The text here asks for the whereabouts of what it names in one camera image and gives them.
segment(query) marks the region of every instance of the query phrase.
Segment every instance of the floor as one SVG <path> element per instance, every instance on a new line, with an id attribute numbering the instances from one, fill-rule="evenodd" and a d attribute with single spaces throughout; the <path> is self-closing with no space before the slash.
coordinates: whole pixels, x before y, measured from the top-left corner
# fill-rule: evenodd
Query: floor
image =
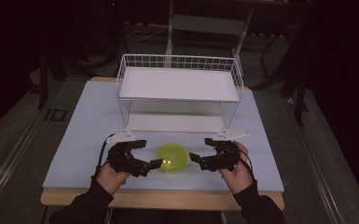
<path id="1" fill-rule="evenodd" d="M 165 33 L 143 39 L 149 34 L 154 33 L 129 35 L 129 53 L 164 54 Z M 173 54 L 231 56 L 229 46 L 199 45 L 190 41 L 189 35 L 176 34 Z M 259 58 L 268 42 L 263 36 L 253 35 L 245 40 L 241 58 L 246 86 L 266 79 Z M 284 39 L 277 39 L 266 55 L 269 71 L 279 64 L 287 47 Z M 111 77 L 116 69 L 113 63 L 95 72 Z M 30 76 L 37 83 L 38 71 Z M 70 121 L 50 121 L 45 119 L 46 114 L 49 109 L 66 110 L 70 118 L 76 108 L 74 99 L 81 94 L 86 80 L 73 71 L 64 82 L 50 78 L 50 100 L 43 110 L 36 110 L 38 95 L 27 93 L 0 120 L 0 168 L 9 167 L 0 170 L 6 175 L 0 188 L 0 223 L 40 223 L 43 219 L 46 210 L 40 202 L 42 184 Z M 255 92 L 255 99 L 283 179 L 287 223 L 359 223 L 359 188 L 312 92 L 306 92 L 309 112 L 303 113 L 304 127 L 300 128 L 293 119 L 292 104 L 279 94 L 281 86 L 277 83 Z M 18 159 L 7 161 L 8 157 Z M 46 216 L 56 209 L 49 208 Z M 228 223 L 246 223 L 238 211 L 225 215 Z"/>

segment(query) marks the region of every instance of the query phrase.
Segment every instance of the black sleeve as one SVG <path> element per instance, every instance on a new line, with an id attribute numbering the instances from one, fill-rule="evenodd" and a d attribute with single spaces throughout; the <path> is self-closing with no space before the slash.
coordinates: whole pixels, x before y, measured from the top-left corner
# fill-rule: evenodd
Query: black sleeve
<path id="1" fill-rule="evenodd" d="M 51 224 L 103 224 L 107 205 L 113 197 L 94 179 L 90 189 L 75 197 L 74 201 L 63 209 L 53 213 Z"/>
<path id="2" fill-rule="evenodd" d="M 242 209 L 242 216 L 249 224 L 284 224 L 282 211 L 275 202 L 257 192 L 257 181 L 247 189 L 234 194 L 235 201 Z"/>

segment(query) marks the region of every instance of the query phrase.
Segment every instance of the hand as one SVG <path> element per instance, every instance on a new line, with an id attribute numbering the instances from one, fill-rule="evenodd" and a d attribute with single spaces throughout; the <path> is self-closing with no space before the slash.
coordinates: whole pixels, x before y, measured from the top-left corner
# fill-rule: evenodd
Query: hand
<path id="1" fill-rule="evenodd" d="M 248 154 L 248 149 L 244 147 L 241 143 L 235 142 L 235 145 L 237 145 L 238 149 L 242 152 Z M 240 153 L 241 158 L 244 161 L 247 161 L 248 158 L 243 153 Z M 243 189 L 248 188 L 252 185 L 253 180 L 252 176 L 249 173 L 248 169 L 246 169 L 245 165 L 242 164 L 241 161 L 238 161 L 235 169 L 231 172 L 228 169 L 222 169 L 219 170 L 220 174 L 225 179 L 226 183 L 228 184 L 228 188 L 231 191 L 232 194 L 239 193 Z"/>
<path id="2" fill-rule="evenodd" d="M 97 176 L 97 182 L 108 192 L 114 195 L 120 186 L 126 182 L 127 177 L 131 174 L 126 172 L 116 172 L 115 169 L 107 162 L 101 167 Z"/>

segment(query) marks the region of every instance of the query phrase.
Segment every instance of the white wire basket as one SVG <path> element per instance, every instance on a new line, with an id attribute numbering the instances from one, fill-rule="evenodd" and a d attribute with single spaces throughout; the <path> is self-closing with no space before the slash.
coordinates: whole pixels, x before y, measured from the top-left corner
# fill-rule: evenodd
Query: white wire basket
<path id="1" fill-rule="evenodd" d="M 207 132 L 228 128 L 242 98 L 233 58 L 125 54 L 117 96 L 133 131 Z"/>

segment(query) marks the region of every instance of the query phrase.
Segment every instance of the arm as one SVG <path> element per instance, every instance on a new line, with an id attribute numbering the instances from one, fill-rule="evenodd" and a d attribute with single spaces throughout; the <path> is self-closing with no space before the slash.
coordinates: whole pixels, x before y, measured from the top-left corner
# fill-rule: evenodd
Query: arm
<path id="1" fill-rule="evenodd" d="M 90 189 L 75 197 L 74 201 L 63 209 L 53 213 L 51 224 L 104 223 L 106 207 L 113 201 L 113 195 L 130 174 L 119 172 L 109 162 L 101 168 L 98 176 L 91 178 Z"/>
<path id="2" fill-rule="evenodd" d="M 243 153 L 248 150 L 238 142 L 235 142 Z M 241 158 L 247 161 L 244 154 Z M 274 201 L 267 196 L 260 196 L 257 192 L 257 181 L 252 178 L 248 169 L 240 161 L 235 169 L 219 170 L 220 174 L 228 184 L 228 188 L 234 196 L 234 199 L 242 209 L 242 216 L 250 224 L 284 224 L 284 218 L 281 210 Z"/>

